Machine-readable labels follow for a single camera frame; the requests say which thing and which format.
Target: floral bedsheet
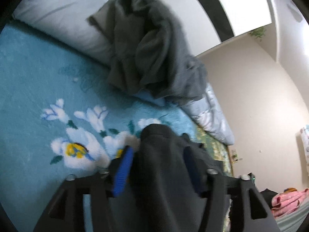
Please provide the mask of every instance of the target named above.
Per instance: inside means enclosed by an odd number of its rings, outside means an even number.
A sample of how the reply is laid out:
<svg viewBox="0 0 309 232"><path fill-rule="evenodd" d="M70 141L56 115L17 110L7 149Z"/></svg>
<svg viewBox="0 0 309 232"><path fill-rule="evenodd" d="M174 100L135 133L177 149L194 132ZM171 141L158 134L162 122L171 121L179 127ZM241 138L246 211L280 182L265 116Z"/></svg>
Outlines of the floral bedsheet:
<svg viewBox="0 0 309 232"><path fill-rule="evenodd" d="M227 148L178 107L130 97L106 83L108 70L23 25L0 35L0 202L19 232L32 231L69 174L93 174L141 130L169 125L225 161Z"/></svg>

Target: pink fabric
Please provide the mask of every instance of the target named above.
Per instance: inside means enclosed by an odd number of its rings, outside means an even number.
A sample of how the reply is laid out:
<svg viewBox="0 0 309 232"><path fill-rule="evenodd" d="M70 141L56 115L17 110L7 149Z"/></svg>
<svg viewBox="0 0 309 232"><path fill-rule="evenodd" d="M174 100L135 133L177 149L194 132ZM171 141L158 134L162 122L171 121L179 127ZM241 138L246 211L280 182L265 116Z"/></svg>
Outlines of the pink fabric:
<svg viewBox="0 0 309 232"><path fill-rule="evenodd" d="M291 214L299 208L307 196L309 196L309 188L306 188L302 192L295 191L276 195L272 199L272 214L275 218Z"/></svg>

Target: white pillow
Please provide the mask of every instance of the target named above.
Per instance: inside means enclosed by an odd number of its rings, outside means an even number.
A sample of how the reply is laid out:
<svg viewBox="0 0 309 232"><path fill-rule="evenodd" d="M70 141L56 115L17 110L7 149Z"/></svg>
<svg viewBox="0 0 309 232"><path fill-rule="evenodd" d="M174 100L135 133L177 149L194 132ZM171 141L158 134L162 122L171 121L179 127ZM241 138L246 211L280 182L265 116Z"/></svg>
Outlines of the white pillow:
<svg viewBox="0 0 309 232"><path fill-rule="evenodd" d="M108 65L111 45L87 22L107 1L22 0L13 17Z"/></svg>

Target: crumpled blanket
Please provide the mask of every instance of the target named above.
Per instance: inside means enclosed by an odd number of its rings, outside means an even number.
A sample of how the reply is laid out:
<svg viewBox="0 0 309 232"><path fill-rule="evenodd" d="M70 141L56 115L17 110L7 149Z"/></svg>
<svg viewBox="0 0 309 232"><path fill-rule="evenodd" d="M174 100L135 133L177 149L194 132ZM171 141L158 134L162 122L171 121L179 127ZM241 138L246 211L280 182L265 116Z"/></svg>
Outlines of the crumpled blanket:
<svg viewBox="0 0 309 232"><path fill-rule="evenodd" d="M189 53L179 20L160 0L109 0L89 21L113 44L110 84L180 104L203 97L205 65Z"/></svg>
<svg viewBox="0 0 309 232"><path fill-rule="evenodd" d="M301 203L309 196L309 188L304 191L281 193L272 199L272 214L275 218L291 214L299 208Z"/></svg>

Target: black fabric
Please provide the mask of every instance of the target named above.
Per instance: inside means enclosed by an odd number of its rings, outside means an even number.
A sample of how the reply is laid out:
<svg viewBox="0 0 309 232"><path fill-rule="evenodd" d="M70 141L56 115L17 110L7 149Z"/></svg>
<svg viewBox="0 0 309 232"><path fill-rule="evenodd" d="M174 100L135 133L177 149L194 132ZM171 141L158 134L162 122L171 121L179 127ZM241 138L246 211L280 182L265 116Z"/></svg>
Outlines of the black fabric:
<svg viewBox="0 0 309 232"><path fill-rule="evenodd" d="M268 188L266 188L264 191L260 192L260 194L264 197L267 205L269 206L270 209L272 209L272 205L271 205L271 200L274 198L274 196L276 196L278 193L269 190Z"/></svg>
<svg viewBox="0 0 309 232"><path fill-rule="evenodd" d="M109 0L89 22L114 46L110 84L181 104L202 98L205 65L189 53L180 22L161 1Z"/></svg>
<svg viewBox="0 0 309 232"><path fill-rule="evenodd" d="M205 199L194 192L184 164L187 146L200 147L208 155L202 144L191 142L187 134L179 137L164 125L149 125L141 133L130 185L137 207L148 221L148 231L198 231Z"/></svg>
<svg viewBox="0 0 309 232"><path fill-rule="evenodd" d="M0 203L0 232L18 232Z"/></svg>

